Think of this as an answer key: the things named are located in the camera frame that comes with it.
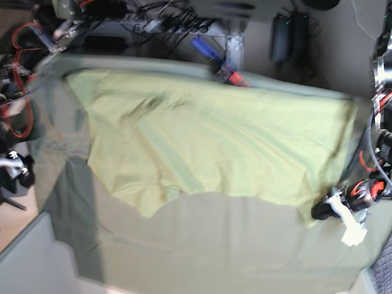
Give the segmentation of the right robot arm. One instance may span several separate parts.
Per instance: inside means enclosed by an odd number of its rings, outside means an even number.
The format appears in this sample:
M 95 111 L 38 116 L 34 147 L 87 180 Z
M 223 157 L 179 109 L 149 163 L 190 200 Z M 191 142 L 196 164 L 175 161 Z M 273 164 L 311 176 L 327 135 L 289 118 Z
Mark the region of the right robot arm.
M 34 127 L 33 90 L 28 83 L 37 76 L 36 67 L 69 47 L 86 23 L 88 1 L 23 1 L 31 10 L 25 23 L 9 36 L 1 54 L 1 187 L 12 193 L 20 183 L 34 183 L 33 160 L 15 150 L 28 141 Z

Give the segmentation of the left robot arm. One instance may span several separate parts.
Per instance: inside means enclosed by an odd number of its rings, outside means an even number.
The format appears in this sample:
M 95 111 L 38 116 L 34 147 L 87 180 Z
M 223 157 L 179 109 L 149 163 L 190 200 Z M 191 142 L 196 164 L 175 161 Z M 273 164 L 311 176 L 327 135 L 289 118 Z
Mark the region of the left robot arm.
M 340 216 L 332 207 L 333 197 L 351 213 L 367 213 L 368 208 L 379 201 L 391 200 L 391 1 L 385 3 L 382 31 L 375 41 L 372 72 L 375 89 L 373 110 L 342 176 L 351 173 L 356 160 L 369 174 L 355 184 L 346 183 L 332 188 L 312 207 L 313 219 Z

